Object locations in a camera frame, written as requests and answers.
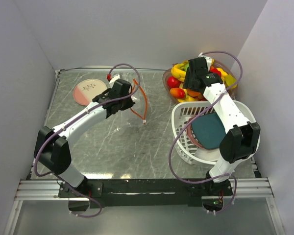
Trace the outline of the orange fruit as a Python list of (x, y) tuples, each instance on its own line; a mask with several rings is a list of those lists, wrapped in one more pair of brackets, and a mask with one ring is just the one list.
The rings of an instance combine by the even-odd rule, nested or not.
[(190, 95), (192, 97), (196, 97), (196, 96), (200, 96), (201, 95), (200, 92), (195, 92), (195, 91), (192, 91), (190, 89), (187, 89), (187, 93), (188, 93), (188, 95)]

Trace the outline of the clear orange zip top bag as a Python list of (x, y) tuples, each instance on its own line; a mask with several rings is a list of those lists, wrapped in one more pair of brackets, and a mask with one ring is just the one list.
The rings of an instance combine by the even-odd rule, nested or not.
[(136, 79), (133, 79), (134, 91), (136, 93), (131, 97), (135, 102), (132, 108), (120, 111), (116, 114), (116, 130), (121, 134), (130, 129), (139, 128), (147, 123), (148, 100), (147, 95), (141, 86), (138, 86)]

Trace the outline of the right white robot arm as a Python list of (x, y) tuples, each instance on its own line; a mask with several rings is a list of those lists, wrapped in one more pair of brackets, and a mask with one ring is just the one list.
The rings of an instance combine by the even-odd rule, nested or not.
[(261, 129), (257, 122), (251, 122), (240, 111), (221, 77), (209, 72), (204, 57), (191, 59), (188, 64), (183, 87), (201, 93), (213, 105), (225, 129), (225, 137), (219, 146), (220, 157), (209, 171), (211, 179), (204, 184), (208, 194), (216, 195), (222, 188), (221, 182), (256, 152)]

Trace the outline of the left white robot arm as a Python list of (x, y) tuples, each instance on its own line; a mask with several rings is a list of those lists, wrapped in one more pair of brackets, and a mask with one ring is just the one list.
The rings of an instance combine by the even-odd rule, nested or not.
[(117, 79), (111, 88), (93, 98), (78, 114), (53, 128), (46, 126), (39, 130), (35, 152), (34, 171), (41, 163), (51, 173), (70, 185), (70, 191), (77, 197), (85, 195), (87, 178), (72, 163), (70, 147), (94, 125), (109, 118), (118, 111), (131, 108), (135, 102), (130, 97), (132, 85)]

